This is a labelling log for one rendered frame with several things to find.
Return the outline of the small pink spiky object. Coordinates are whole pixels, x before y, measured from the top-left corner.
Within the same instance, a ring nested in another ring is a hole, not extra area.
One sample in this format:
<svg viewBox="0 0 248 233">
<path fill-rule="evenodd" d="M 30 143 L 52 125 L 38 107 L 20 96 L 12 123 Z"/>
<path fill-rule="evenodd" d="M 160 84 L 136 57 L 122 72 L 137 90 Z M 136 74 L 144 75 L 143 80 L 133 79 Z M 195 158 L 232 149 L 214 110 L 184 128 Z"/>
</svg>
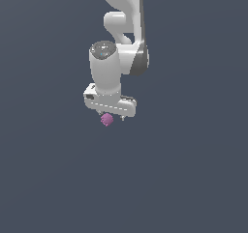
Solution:
<svg viewBox="0 0 248 233">
<path fill-rule="evenodd" d="M 108 127 L 109 125 L 112 124 L 113 122 L 113 117 L 108 114 L 108 113 L 105 113 L 101 116 L 101 122 L 103 125 L 105 125 L 106 127 Z"/>
</svg>

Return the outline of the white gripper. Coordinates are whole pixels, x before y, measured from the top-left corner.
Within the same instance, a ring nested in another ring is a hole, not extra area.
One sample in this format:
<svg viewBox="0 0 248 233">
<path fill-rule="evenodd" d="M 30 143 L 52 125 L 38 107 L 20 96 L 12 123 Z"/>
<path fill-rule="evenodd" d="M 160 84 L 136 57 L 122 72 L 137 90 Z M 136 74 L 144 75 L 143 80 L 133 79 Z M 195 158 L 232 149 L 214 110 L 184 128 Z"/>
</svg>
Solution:
<svg viewBox="0 0 248 233">
<path fill-rule="evenodd" d="M 136 115 L 137 100 L 122 96 L 120 92 L 115 95 L 102 95 L 96 91 L 96 85 L 90 83 L 83 92 L 84 103 L 90 109 L 95 109 L 102 116 L 104 112 L 120 115 L 121 121 L 125 117 Z"/>
</svg>

